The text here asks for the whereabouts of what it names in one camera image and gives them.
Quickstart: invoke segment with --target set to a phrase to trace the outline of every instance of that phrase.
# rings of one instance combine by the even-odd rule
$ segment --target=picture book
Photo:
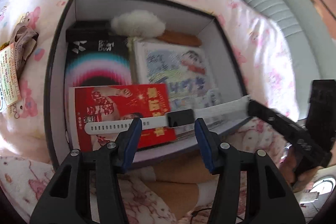
[[[138,41],[135,55],[139,83],[164,83],[172,111],[200,109],[221,104],[221,94],[201,48],[172,45],[163,42]],[[211,124],[220,121],[212,118]],[[176,134],[192,130],[192,126],[176,128]]]
[[[118,134],[89,135],[88,122],[119,121],[162,116],[170,111],[164,84],[110,85],[69,88],[69,115],[73,148],[97,150]],[[138,148],[175,140],[172,128],[143,130]]]

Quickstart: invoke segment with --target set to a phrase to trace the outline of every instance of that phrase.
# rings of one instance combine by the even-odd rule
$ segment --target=gradient rainbow graphic
[[[68,64],[65,87],[82,86],[93,77],[105,77],[120,85],[132,83],[129,62],[125,58],[111,52],[91,52]]]

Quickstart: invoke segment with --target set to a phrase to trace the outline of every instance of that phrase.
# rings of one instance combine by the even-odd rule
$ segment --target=white watch strap
[[[215,105],[207,108],[196,109],[194,111],[195,119],[197,118],[211,118],[228,113],[233,113],[237,111],[247,111],[247,104],[250,97],[244,96],[239,100],[231,101],[228,103]],[[106,122],[89,122],[85,125],[85,132],[89,135],[102,135],[110,133],[120,133],[126,131],[133,119],[130,120],[121,120],[121,121],[106,121]],[[151,129],[158,127],[167,127],[168,121],[167,116],[156,116],[141,118],[142,129]]]
[[[167,117],[165,115],[141,118],[141,121],[142,130],[168,126]],[[120,133],[126,131],[132,122],[133,119],[106,122],[88,122],[85,125],[84,130],[89,135]]]
[[[228,113],[233,113],[233,112],[237,112],[237,111],[242,111],[242,110],[246,110],[247,111],[247,104],[250,100],[250,96],[246,95],[243,96],[242,98],[235,100],[235,101],[231,101],[228,103],[224,103],[224,104],[219,104],[219,105],[215,105],[215,106],[210,106],[207,108],[202,108],[202,109],[196,109],[194,111],[195,113],[195,119],[197,118],[212,118],[212,117],[216,117],[216,116],[220,116],[220,115],[224,115],[224,114],[228,114]]]

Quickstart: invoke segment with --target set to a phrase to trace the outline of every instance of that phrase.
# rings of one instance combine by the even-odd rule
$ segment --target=hang tag
[[[6,107],[21,100],[16,77],[14,43],[0,51],[1,106],[0,112]]]

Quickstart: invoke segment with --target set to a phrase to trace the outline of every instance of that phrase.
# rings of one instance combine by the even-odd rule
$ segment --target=open box
[[[76,21],[110,20],[135,9],[154,13],[166,29],[196,35],[201,41],[216,86],[223,102],[247,95],[246,88],[229,42],[218,20],[205,12],[168,0],[69,0],[58,22],[51,45],[44,87],[44,124],[50,158],[55,168],[71,150],[67,141],[64,113],[64,71],[68,43],[66,30]],[[226,122],[211,129],[227,135],[248,121],[246,112],[226,117]],[[197,149],[196,138],[188,137],[163,146],[138,151],[133,166],[153,164],[177,153]]]

